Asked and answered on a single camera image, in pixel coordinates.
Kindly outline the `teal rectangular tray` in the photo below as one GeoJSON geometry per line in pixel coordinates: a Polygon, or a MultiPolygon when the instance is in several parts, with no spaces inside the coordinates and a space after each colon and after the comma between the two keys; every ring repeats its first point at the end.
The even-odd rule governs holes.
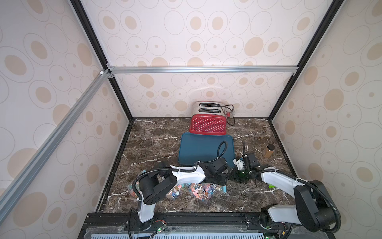
{"type": "Polygon", "coordinates": [[[178,163],[193,166],[195,162],[207,162],[217,158],[217,152],[223,154],[228,167],[235,164],[234,141],[230,135],[202,135],[186,132],[182,134],[178,163]]]}

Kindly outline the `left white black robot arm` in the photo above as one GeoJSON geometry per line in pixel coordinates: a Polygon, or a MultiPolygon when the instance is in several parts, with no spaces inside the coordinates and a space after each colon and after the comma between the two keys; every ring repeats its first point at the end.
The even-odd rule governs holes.
{"type": "Polygon", "coordinates": [[[138,197],[137,214],[140,223],[154,218],[156,204],[180,184],[211,183],[225,186],[228,180],[228,164],[224,158],[208,162],[196,162],[191,167],[177,167],[160,162],[151,170],[141,173],[132,182],[132,190],[138,197]]]}

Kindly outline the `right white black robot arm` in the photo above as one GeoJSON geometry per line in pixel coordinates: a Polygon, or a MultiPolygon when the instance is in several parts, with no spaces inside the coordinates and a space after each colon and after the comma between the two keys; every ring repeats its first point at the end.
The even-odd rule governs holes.
{"type": "Polygon", "coordinates": [[[325,185],[306,181],[275,167],[261,164],[252,153],[228,162],[229,179],[237,183],[258,180],[275,186],[294,198],[294,205],[268,205],[262,208],[260,221],[304,226],[310,232],[336,233],[341,228],[341,214],[325,185]]]}

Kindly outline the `brown bottle black cap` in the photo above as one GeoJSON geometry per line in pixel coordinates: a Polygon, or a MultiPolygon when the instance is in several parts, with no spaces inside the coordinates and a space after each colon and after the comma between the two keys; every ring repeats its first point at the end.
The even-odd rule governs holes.
{"type": "Polygon", "coordinates": [[[262,151],[263,158],[269,158],[275,150],[275,146],[273,144],[268,144],[262,151]]]}

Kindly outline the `red polka dot toaster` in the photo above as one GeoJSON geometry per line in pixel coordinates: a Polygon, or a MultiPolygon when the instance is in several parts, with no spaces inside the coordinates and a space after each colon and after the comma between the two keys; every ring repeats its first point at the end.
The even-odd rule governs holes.
{"type": "Polygon", "coordinates": [[[193,104],[190,133],[203,135],[226,135],[227,117],[218,102],[198,101],[193,104]]]}

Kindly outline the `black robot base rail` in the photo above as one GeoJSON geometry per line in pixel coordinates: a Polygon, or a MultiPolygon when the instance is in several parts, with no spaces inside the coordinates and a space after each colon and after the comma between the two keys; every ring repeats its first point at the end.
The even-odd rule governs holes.
{"type": "Polygon", "coordinates": [[[332,233],[310,232],[299,224],[273,222],[264,213],[155,213],[142,223],[136,212],[90,213],[79,238],[261,238],[261,239],[333,239],[332,233]]]}

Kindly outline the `horizontal aluminium frame bar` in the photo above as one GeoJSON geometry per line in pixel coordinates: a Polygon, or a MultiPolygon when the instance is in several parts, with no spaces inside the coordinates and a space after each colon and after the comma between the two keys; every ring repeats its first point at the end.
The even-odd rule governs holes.
{"type": "Polygon", "coordinates": [[[295,73],[298,66],[174,66],[174,67],[112,67],[113,74],[184,74],[184,73],[295,73]]]}

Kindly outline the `left slanted aluminium frame bar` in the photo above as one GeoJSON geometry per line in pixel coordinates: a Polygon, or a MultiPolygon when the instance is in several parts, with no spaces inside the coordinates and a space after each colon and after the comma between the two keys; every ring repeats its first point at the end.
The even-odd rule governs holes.
{"type": "Polygon", "coordinates": [[[104,69],[103,73],[91,83],[74,106],[69,110],[63,120],[55,128],[45,143],[33,155],[30,162],[23,168],[16,179],[1,196],[1,223],[5,221],[22,195],[36,178],[44,164],[48,161],[62,139],[74,125],[85,107],[89,104],[97,90],[108,79],[110,70],[104,69]]]}

